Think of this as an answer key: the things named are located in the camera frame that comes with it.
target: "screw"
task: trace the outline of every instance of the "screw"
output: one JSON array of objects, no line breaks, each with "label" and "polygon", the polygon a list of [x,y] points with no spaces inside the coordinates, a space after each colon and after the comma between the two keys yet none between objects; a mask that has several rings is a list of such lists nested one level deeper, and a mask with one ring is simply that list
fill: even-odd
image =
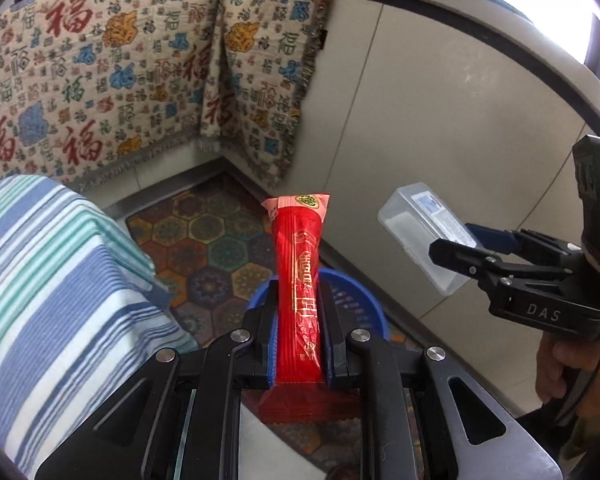
[{"label": "screw", "polygon": [[365,330],[364,328],[357,328],[351,331],[351,338],[353,339],[353,341],[363,343],[371,339],[371,334],[369,333],[369,330]]},{"label": "screw", "polygon": [[251,334],[248,330],[243,328],[239,328],[238,330],[234,330],[231,332],[231,339],[233,339],[237,343],[244,343],[251,337]]},{"label": "screw", "polygon": [[432,361],[442,361],[446,357],[446,353],[439,346],[431,346],[427,348],[427,357]]},{"label": "screw", "polygon": [[161,363],[169,363],[173,361],[176,357],[176,352],[174,352],[171,348],[160,348],[155,353],[155,358],[158,359]]}]

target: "gold logo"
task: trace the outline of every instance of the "gold logo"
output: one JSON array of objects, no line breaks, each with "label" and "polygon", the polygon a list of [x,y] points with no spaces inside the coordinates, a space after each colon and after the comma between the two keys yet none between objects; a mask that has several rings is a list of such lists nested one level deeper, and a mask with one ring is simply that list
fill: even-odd
[{"label": "gold logo", "polygon": [[300,195],[296,197],[296,200],[298,200],[299,203],[305,206],[311,207],[313,209],[318,209],[318,200],[313,195]]}]

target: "blue striped fabric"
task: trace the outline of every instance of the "blue striped fabric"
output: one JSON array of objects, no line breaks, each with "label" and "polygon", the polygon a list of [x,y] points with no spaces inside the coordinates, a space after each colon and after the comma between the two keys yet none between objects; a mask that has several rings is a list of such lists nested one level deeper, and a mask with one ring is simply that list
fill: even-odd
[{"label": "blue striped fabric", "polygon": [[0,445],[33,478],[155,351],[196,349],[151,260],[48,178],[0,181]]}]

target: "blue plastic basket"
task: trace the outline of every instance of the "blue plastic basket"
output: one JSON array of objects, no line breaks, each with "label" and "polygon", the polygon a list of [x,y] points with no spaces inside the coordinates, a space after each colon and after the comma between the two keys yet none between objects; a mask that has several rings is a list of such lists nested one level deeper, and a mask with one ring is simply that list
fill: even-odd
[{"label": "blue plastic basket", "polygon": [[[382,307],[374,295],[361,283],[342,272],[324,268],[320,269],[320,279],[329,283],[336,305],[355,314],[361,328],[366,328],[373,334],[389,339],[389,327]],[[261,305],[268,289],[269,282],[263,283],[254,293],[247,308]]]}]

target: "red package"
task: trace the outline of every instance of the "red package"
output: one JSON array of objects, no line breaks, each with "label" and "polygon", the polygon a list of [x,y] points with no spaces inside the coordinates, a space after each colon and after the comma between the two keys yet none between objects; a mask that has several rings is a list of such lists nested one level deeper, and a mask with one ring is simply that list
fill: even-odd
[{"label": "red package", "polygon": [[263,422],[308,422],[356,416],[356,396],[325,383],[318,323],[318,246],[328,194],[265,200],[278,260],[276,379],[258,407]]}]

